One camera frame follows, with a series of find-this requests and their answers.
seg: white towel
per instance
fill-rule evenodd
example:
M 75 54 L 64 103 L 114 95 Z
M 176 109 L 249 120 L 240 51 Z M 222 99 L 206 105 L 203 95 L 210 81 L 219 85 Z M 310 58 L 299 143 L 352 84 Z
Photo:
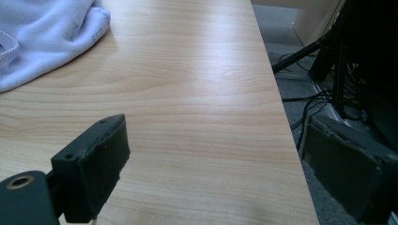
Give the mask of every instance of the white towel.
M 110 20 L 100 0 L 1 0 L 0 92 L 83 53 L 103 36 Z

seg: black cable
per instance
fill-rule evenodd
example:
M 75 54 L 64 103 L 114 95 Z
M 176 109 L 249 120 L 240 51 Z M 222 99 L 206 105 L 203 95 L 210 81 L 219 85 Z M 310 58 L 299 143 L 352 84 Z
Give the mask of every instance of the black cable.
M 280 63 L 281 60 L 282 60 L 285 56 L 287 56 L 287 55 L 292 55 L 292 54 L 293 54 L 293 53 L 286 53 L 286 54 L 281 55 L 281 57 L 279 57 L 278 62 Z M 299 61 L 297 61 L 296 64 L 297 64 L 300 68 L 304 69 L 305 71 L 307 71 L 307 72 L 310 71 L 309 69 L 307 69 L 306 67 L 304 67 L 302 64 L 300 64 Z M 288 69 L 287 67 L 286 67 L 285 69 L 286 69 L 287 71 L 289 71 L 289 72 L 293 72 L 292 70 Z
M 304 69 L 305 71 L 307 71 L 307 72 L 310 71 L 310 70 L 307 69 L 306 67 L 303 67 L 303 66 L 299 63 L 299 61 L 297 61 L 296 64 L 297 64 L 300 68 Z
M 314 108 L 315 106 L 317 106 L 317 105 L 319 105 L 319 104 L 322 104 L 322 103 L 323 103 L 323 105 L 322 105 L 316 112 L 312 113 L 312 115 L 316 115 L 316 114 L 320 113 L 321 110 L 322 110 L 323 108 L 325 108 L 325 107 L 329 104 L 329 101 L 328 101 L 328 100 L 327 100 L 327 101 L 320 101 L 320 102 L 317 102 L 317 103 L 314 104 L 312 107 L 308 108 L 308 110 L 310 110 L 310 109 Z M 293 131 L 293 130 L 295 130 L 296 128 L 298 128 L 299 125 L 301 124 L 301 121 L 302 121 L 302 118 L 299 119 L 294 125 L 290 126 L 290 129 Z
M 331 93 L 331 90 L 319 92 L 318 94 L 314 95 L 314 97 L 311 98 L 311 99 L 307 102 L 307 104 L 305 104 L 304 110 L 303 110 L 303 112 L 302 112 L 302 117 L 301 117 L 301 118 L 302 118 L 302 120 L 301 120 L 301 133 L 299 134 L 299 137 L 298 137 L 298 144 L 297 144 L 297 149 L 298 149 L 298 150 L 299 150 L 299 147 L 301 146 L 301 140 L 302 140 L 302 137 L 303 137 L 303 135 L 304 135 L 304 125 L 305 125 L 305 119 L 307 118 L 308 107 L 311 105 L 311 103 L 312 103 L 317 97 L 322 97 L 322 96 L 324 96 L 324 97 L 330 97 L 330 94 L 329 94 L 329 93 Z

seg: black mount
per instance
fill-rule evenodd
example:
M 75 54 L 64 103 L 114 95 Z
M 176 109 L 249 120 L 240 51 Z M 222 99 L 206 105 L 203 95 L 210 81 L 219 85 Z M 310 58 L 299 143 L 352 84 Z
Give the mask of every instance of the black mount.
M 98 121 L 51 159 L 53 170 L 0 183 L 0 224 L 88 223 L 111 195 L 130 157 L 124 114 Z
M 323 81 L 331 67 L 335 66 L 332 105 L 335 110 L 346 118 L 344 112 L 344 78 L 347 74 L 347 59 L 350 42 L 353 41 L 353 33 L 356 23 L 364 14 L 363 3 L 358 0 L 347 0 L 330 30 L 320 39 L 290 55 L 282 62 L 272 66 L 274 73 L 296 63 L 301 58 L 319 50 L 312 65 L 309 75 L 314 81 Z

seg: screw hole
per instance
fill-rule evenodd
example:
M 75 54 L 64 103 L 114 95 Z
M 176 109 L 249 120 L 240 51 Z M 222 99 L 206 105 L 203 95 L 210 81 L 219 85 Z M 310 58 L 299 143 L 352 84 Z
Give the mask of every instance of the screw hole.
M 7 189 L 18 189 L 29 185 L 35 178 L 31 175 L 20 176 L 7 184 Z
M 73 154 L 72 153 L 65 155 L 65 159 L 71 159 L 71 158 L 73 158 Z

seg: desk surface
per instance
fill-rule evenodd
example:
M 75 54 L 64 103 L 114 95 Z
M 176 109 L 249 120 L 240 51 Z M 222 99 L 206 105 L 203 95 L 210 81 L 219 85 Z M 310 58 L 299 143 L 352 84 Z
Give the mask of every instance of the desk surface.
M 132 155 L 98 224 L 316 224 L 251 2 L 103 4 L 94 48 L 0 94 L 0 179 L 124 113 Z

